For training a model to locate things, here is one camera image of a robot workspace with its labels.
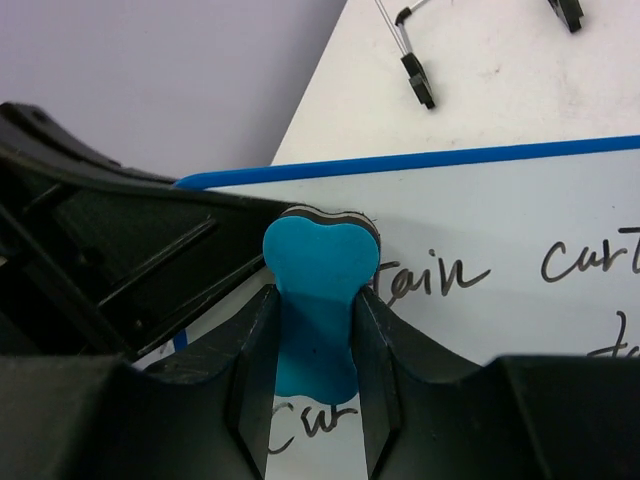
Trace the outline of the blue framed small whiteboard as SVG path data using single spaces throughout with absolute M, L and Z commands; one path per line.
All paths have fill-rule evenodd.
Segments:
M 364 213 L 372 286 L 402 320 L 487 365 L 507 355 L 639 361 L 639 139 L 194 174 L 213 190 Z M 359 395 L 279 398 L 270 479 L 368 479 Z

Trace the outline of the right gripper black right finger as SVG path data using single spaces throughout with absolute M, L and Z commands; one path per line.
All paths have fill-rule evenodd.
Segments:
M 354 303 L 372 479 L 635 479 L 635 357 L 507 355 L 477 365 L 398 317 Z

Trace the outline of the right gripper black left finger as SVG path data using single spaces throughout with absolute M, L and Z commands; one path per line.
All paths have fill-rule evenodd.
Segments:
M 279 307 L 265 286 L 145 370 L 117 356 L 3 358 L 2 477 L 263 478 Z

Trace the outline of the blue whiteboard eraser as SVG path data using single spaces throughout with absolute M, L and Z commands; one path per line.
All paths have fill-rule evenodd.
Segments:
M 263 256 L 281 300 L 277 395 L 333 405 L 357 394 L 353 303 L 380 255 L 374 222 L 358 212 L 294 205 L 267 228 Z

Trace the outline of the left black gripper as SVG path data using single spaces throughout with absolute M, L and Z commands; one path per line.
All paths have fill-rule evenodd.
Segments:
M 1 350 L 139 358 L 263 267 L 278 200 L 23 163 L 47 115 L 1 106 Z

